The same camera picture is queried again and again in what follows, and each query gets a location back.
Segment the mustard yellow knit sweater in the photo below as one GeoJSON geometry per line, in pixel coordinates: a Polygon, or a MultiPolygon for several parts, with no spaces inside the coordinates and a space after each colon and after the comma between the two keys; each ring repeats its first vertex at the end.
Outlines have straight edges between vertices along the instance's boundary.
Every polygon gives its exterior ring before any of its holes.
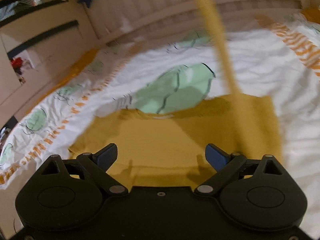
{"type": "Polygon", "coordinates": [[[110,174],[125,186],[196,187],[214,173],[204,159],[208,144],[249,159],[282,159],[278,119],[271,98],[242,94],[229,57],[224,27],[213,0],[195,0],[214,41],[229,94],[210,100],[196,87],[164,98],[166,113],[121,109],[96,117],[69,148],[95,153],[113,142],[119,157],[110,174]]]}

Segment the orange bed sheet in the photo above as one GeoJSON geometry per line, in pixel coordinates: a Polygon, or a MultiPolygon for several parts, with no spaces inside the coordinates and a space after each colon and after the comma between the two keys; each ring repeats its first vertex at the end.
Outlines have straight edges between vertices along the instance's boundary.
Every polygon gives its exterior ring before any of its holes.
{"type": "Polygon", "coordinates": [[[53,81],[50,81],[50,83],[48,83],[43,88],[41,88],[35,94],[35,96],[32,97],[32,99],[35,98],[35,101],[31,104],[31,106],[27,110],[23,112],[23,114],[24,115],[29,114],[31,110],[43,99],[45,99],[48,95],[53,93],[55,90],[67,85],[69,81],[71,81],[73,78],[78,76],[84,70],[85,67],[87,67],[90,63],[93,62],[98,51],[99,51],[98,48],[93,48],[83,53],[75,63],[73,63],[70,67],[67,68],[66,71],[59,74],[58,77],[55,77],[53,79],[53,81]]]}

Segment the white leaf-print duvet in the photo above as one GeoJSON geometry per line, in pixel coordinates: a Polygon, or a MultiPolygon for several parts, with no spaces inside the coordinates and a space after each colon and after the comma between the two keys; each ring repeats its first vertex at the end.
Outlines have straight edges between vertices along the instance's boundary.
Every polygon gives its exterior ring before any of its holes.
{"type": "MultiPolygon", "coordinates": [[[[232,18],[227,42],[243,93],[271,98],[282,140],[281,162],[303,189],[301,224],[319,237],[319,26],[300,14],[232,18]]],[[[224,76],[205,32],[103,48],[67,85],[40,102],[13,129],[1,152],[1,231],[22,227],[15,198],[52,154],[69,148],[96,117],[121,109],[166,113],[164,98],[196,87],[210,100],[227,95],[224,76]]]]}

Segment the cream shelf unit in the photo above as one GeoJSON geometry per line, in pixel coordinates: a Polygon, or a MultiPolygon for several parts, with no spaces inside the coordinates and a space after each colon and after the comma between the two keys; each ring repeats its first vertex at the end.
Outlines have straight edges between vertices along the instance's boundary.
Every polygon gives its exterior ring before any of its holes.
{"type": "Polygon", "coordinates": [[[78,0],[45,0],[1,21],[1,125],[20,120],[97,41],[78,0]]]}

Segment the cream wooden headboard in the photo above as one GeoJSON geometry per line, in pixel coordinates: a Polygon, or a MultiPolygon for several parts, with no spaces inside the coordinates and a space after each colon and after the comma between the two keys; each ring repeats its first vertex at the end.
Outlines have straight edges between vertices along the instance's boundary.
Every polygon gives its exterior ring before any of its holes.
{"type": "MultiPolygon", "coordinates": [[[[273,8],[307,8],[310,0],[214,0],[222,13],[273,8]]],[[[93,0],[86,10],[99,39],[164,28],[198,19],[194,0],[93,0]]]]}

